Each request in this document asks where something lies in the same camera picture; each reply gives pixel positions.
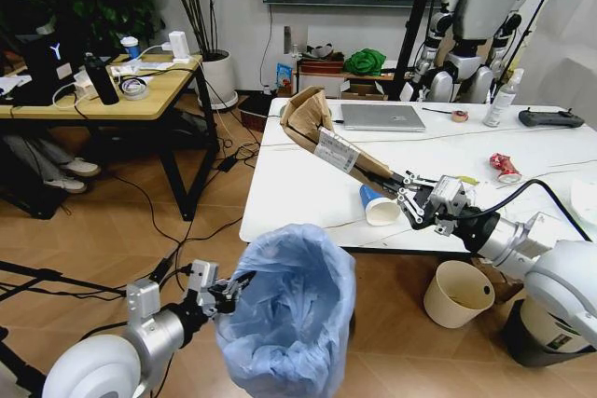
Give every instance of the blue paper cup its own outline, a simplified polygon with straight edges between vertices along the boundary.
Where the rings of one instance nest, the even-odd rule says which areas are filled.
[[[395,200],[380,195],[366,185],[361,185],[359,193],[367,222],[371,226],[389,226],[398,219],[400,207]]]
[[[141,54],[141,47],[139,47],[139,40],[133,36],[125,36],[120,39],[120,44],[127,50],[127,53],[132,60],[138,58]]]

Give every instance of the trash can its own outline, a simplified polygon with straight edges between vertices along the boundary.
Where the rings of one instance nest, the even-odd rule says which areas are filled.
[[[446,261],[437,268],[423,304],[435,323],[459,328],[490,308],[494,300],[492,283],[480,270],[462,261]]]
[[[230,377],[251,396],[333,396],[354,310],[354,259],[326,232],[291,225],[249,244],[234,277],[257,272],[216,338]]]

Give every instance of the white wall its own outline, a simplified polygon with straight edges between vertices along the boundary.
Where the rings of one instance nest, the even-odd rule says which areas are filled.
[[[197,48],[179,0],[158,0],[167,30],[187,32],[191,47]],[[522,14],[528,20],[539,0],[528,0]],[[268,6],[262,0],[215,0],[220,47],[231,51],[238,89],[260,89],[259,65],[270,32]],[[264,84],[273,84],[277,62],[291,63],[284,55],[284,26],[309,26],[309,44],[331,42],[349,57],[362,48],[375,48],[388,59],[397,60],[410,14],[409,8],[293,7],[273,6],[273,32],[263,68]],[[424,24],[416,48],[423,41]]]
[[[548,0],[521,59],[517,103],[573,107],[597,126],[597,0]]]

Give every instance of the black pole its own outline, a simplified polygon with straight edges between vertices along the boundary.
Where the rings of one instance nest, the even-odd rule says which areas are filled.
[[[0,327],[0,364],[5,365],[17,377],[16,384],[31,392],[30,396],[40,397],[46,382],[46,376],[32,365],[26,363],[3,341],[8,336],[8,330]]]
[[[419,33],[419,27],[425,13],[425,7],[427,6],[427,0],[414,0],[412,10],[410,11],[409,21],[406,24],[407,32],[402,42],[402,49],[400,50],[400,56],[398,57],[398,64],[396,65],[396,72],[394,73],[394,80],[389,91],[389,100],[398,101],[398,96],[404,88],[407,71],[409,70],[409,61],[412,50],[414,49],[415,41],[417,40],[417,34]]]
[[[0,302],[14,296],[15,294],[21,291],[26,291],[27,288],[30,288],[34,284],[38,284],[42,281],[57,281],[60,283],[73,284],[76,286],[97,290],[103,293],[120,295],[121,297],[124,297],[126,295],[126,292],[121,289],[111,288],[108,286],[103,286],[101,284],[89,283],[88,281],[81,281],[64,277],[61,272],[52,269],[34,269],[28,268],[26,266],[15,265],[14,263],[8,263],[6,261],[0,261],[0,270],[22,275],[25,277],[31,277],[33,279],[0,295]]]

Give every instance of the white table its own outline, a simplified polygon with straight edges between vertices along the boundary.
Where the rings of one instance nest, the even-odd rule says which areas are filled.
[[[270,116],[279,116],[287,100],[275,99]],[[342,119],[342,103],[347,102],[328,100],[335,120]],[[477,205],[482,209],[520,186],[497,182],[498,171],[489,165],[489,157],[495,152],[512,157],[523,181],[536,177],[546,181],[567,206],[575,178],[597,179],[597,132],[586,125],[574,130],[526,128],[518,121],[518,113],[527,106],[510,106],[500,127],[492,129],[481,123],[489,107],[484,104],[410,105],[417,109],[426,132],[350,131],[338,124],[335,131],[395,172],[410,170],[429,179],[438,179],[442,174],[465,175],[481,181]],[[455,123],[449,115],[425,111],[423,107],[465,109],[470,119]],[[558,108],[533,106],[533,110],[553,112]],[[294,144],[282,130],[279,117],[269,117],[244,211],[241,239],[250,242],[287,224],[312,223],[324,228],[339,246],[355,252],[466,252],[454,236],[442,237],[432,227],[410,229],[403,215],[391,226],[368,225],[359,187],[360,183],[349,175]],[[530,187],[500,212],[518,221],[526,221],[537,212],[548,213],[562,220],[562,238],[580,240],[539,186]],[[597,236],[597,228],[583,227],[592,237]]]

